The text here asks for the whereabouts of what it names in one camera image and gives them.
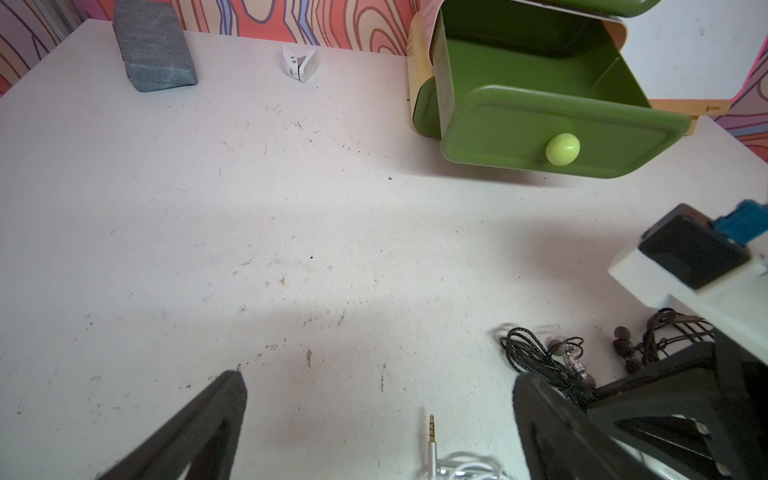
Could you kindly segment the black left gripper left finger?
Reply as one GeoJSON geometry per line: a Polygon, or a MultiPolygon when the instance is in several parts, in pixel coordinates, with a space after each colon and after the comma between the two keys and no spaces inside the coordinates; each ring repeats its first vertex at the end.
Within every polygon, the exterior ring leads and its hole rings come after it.
{"type": "Polygon", "coordinates": [[[240,372],[222,372],[103,479],[228,479],[247,404],[240,372]]]}

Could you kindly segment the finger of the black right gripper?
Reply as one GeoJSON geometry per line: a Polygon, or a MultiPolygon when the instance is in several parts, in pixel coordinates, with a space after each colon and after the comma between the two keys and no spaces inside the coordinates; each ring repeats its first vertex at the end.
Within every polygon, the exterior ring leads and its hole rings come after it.
{"type": "Polygon", "coordinates": [[[767,366],[731,341],[687,347],[600,395],[591,420],[687,479],[767,476],[767,366]]]}

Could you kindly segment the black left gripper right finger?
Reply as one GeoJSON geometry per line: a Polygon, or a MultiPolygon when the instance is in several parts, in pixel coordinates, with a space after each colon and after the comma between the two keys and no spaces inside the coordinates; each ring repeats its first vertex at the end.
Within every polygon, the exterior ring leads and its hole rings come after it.
{"type": "Polygon", "coordinates": [[[512,403],[532,479],[657,477],[536,375],[517,377],[512,403]]]}

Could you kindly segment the black earphones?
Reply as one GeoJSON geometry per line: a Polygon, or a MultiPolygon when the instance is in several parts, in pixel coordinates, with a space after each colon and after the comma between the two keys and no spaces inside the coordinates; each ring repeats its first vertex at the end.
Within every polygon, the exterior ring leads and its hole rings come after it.
{"type": "Polygon", "coordinates": [[[663,358],[671,345],[682,342],[685,345],[714,343],[713,326],[702,317],[680,313],[672,308],[663,308],[654,313],[637,341],[627,327],[614,330],[613,349],[624,361],[628,374],[634,374],[663,358]]]}
{"type": "Polygon", "coordinates": [[[582,361],[583,343],[582,337],[572,336],[544,344],[524,327],[513,327],[499,338],[513,370],[534,374],[582,409],[598,399],[594,378],[582,361]]]}

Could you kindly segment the green top drawer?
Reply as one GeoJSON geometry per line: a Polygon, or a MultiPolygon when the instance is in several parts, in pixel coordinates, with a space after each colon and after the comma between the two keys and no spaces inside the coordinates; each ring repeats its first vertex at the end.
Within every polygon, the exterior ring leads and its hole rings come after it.
{"type": "Polygon", "coordinates": [[[543,2],[583,12],[633,18],[652,9],[660,0],[543,0],[543,2]]]}

